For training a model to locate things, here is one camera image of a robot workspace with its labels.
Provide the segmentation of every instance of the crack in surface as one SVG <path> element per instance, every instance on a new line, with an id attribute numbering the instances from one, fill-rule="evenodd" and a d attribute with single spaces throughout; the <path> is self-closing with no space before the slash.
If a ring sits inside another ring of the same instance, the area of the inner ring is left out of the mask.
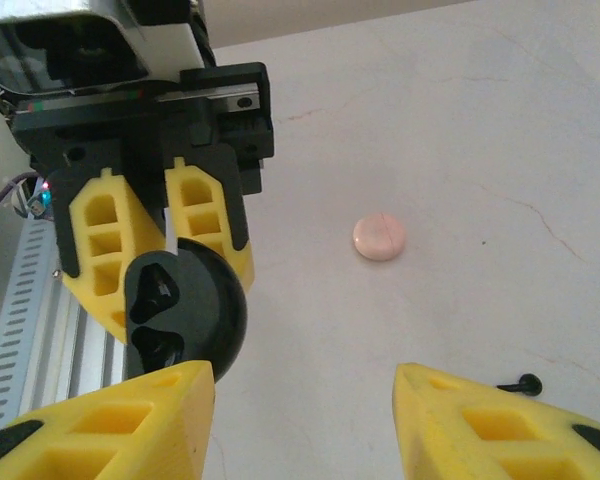
<path id="1" fill-rule="evenodd" d="M 222 461 L 222 476 L 224 477 L 224 480 L 227 480 L 227 460 L 224 456 L 224 448 L 222 447 L 220 440 L 218 440 L 215 435 L 211 434 L 211 440 L 213 440 L 213 443 L 216 444 L 218 450 L 220 451 L 220 460 Z"/>
<path id="2" fill-rule="evenodd" d="M 373 37 L 378 41 L 378 43 L 380 45 L 382 45 L 384 47 L 384 49 L 389 52 L 391 55 L 404 60 L 404 56 L 398 52 L 397 50 L 395 50 L 393 47 L 389 46 L 389 44 L 387 42 L 385 42 L 384 38 L 382 38 L 382 35 L 380 35 L 378 32 L 376 32 L 373 28 L 371 27 L 367 27 L 367 31 L 369 33 L 371 33 L 371 35 L 373 35 Z"/>
<path id="3" fill-rule="evenodd" d="M 549 235 L 551 235 L 554 238 L 554 240 L 560 242 L 560 244 L 564 248 L 566 248 L 578 260 L 580 260 L 581 262 L 585 262 L 586 263 L 586 260 L 584 258 L 582 258 L 573 249 L 573 247 L 571 247 L 571 245 L 569 245 L 564 239 L 560 238 L 558 235 L 555 234 L 555 232 L 553 231 L 553 228 L 551 228 L 551 225 L 549 225 L 549 223 L 547 222 L 547 219 L 544 218 L 544 215 L 542 214 L 542 212 L 540 210 L 538 210 L 535 206 L 533 206 L 530 203 L 523 202 L 521 200 L 516 200 L 515 198 L 507 197 L 506 195 L 501 195 L 501 194 L 499 194 L 497 192 L 494 192 L 493 190 L 485 187 L 481 183 L 475 183 L 474 185 L 480 187 L 482 190 L 484 190 L 485 192 L 487 192 L 489 195 L 493 195 L 494 197 L 501 198 L 502 200 L 506 200 L 507 202 L 515 203 L 516 205 L 520 205 L 521 207 L 528 208 L 529 210 L 531 210 L 532 212 L 534 212 L 540 218 L 540 221 L 544 225 L 544 228 L 547 230 L 547 232 L 549 232 Z"/>
<path id="4" fill-rule="evenodd" d="M 344 102 L 342 104 L 341 107 L 337 108 L 335 110 L 334 113 L 340 113 L 342 110 L 344 110 L 345 108 L 347 108 L 349 105 L 351 105 L 353 102 L 355 102 L 356 100 L 362 98 L 365 96 L 365 94 L 371 92 L 372 90 L 375 90 L 376 87 L 369 87 L 369 88 L 365 88 L 364 90 L 362 90 L 361 92 L 356 93 L 355 95 L 353 95 L 351 98 L 349 98 L 349 100 L 347 100 L 346 102 Z"/>
<path id="5" fill-rule="evenodd" d="M 508 78 L 497 78 L 497 77 L 447 77 L 441 79 L 432 79 L 431 83 L 449 83 L 453 80 L 467 80 L 469 82 L 508 82 Z"/>
<path id="6" fill-rule="evenodd" d="M 547 357 L 545 355 L 539 354 L 538 352 L 534 352 L 533 350 L 529 350 L 528 348 L 521 348 L 518 346 L 514 346 L 514 348 L 516 348 L 517 350 L 526 352 L 529 355 L 539 358 L 540 360 L 543 360 L 551 365 L 560 364 L 560 365 L 564 365 L 564 366 L 570 365 L 572 367 L 575 367 L 578 370 L 581 370 L 581 371 L 585 372 L 586 374 L 590 375 L 591 377 L 593 377 L 600 384 L 600 375 L 598 375 L 593 370 L 585 367 L 584 365 L 579 364 L 578 362 L 574 362 L 573 360 L 568 360 L 568 359 L 562 358 L 562 357 L 557 357 L 557 358 Z"/>
<path id="7" fill-rule="evenodd" d="M 311 115 L 314 115 L 316 113 L 321 113 L 321 112 L 324 112 L 323 108 L 314 108 L 313 110 L 309 110 L 304 113 L 300 113 L 298 115 L 292 115 L 290 117 L 287 117 L 284 119 L 284 121 L 293 122 L 296 120 L 302 120 L 303 118 L 307 118 L 307 117 L 310 117 Z"/>

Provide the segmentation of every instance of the pink candy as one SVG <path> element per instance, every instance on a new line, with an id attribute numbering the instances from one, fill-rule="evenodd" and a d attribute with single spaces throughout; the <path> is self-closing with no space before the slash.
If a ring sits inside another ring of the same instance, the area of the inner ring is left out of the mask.
<path id="1" fill-rule="evenodd" d="M 404 250 L 407 232 L 395 217 L 374 213 L 356 223 L 353 243 L 358 252 L 369 260 L 391 260 Z"/>

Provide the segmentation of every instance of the white table surface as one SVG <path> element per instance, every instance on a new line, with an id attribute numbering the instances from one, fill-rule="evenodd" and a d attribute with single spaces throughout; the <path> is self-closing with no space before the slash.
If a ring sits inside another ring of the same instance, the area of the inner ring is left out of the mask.
<path id="1" fill-rule="evenodd" d="M 277 153 L 205 479 L 399 479 L 395 367 L 600 420 L 600 0 L 476 1 L 246 44 Z M 353 250 L 392 212 L 407 250 Z"/>

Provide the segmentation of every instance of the black bolt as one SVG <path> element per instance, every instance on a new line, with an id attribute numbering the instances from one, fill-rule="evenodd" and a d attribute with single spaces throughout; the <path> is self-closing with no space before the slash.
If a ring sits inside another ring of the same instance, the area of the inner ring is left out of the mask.
<path id="1" fill-rule="evenodd" d="M 542 382 L 533 373 L 525 373 L 515 385 L 498 385 L 505 392 L 523 393 L 529 397 L 537 397 L 542 393 Z"/>
<path id="2" fill-rule="evenodd" d="M 240 108 L 249 108 L 251 105 L 253 105 L 253 100 L 249 97 L 242 97 L 238 100 L 238 107 Z"/>

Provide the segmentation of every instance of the wire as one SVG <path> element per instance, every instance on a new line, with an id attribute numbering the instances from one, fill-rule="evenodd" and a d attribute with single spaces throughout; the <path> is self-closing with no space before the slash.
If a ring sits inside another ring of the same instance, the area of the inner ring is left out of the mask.
<path id="1" fill-rule="evenodd" d="M 7 183 L 4 188 L 0 191 L 0 204 L 4 201 L 4 199 L 11 193 L 11 191 L 18 186 L 22 180 L 26 180 L 27 178 L 35 178 L 39 175 L 36 172 L 24 172 L 20 175 L 13 177 L 9 183 Z"/>

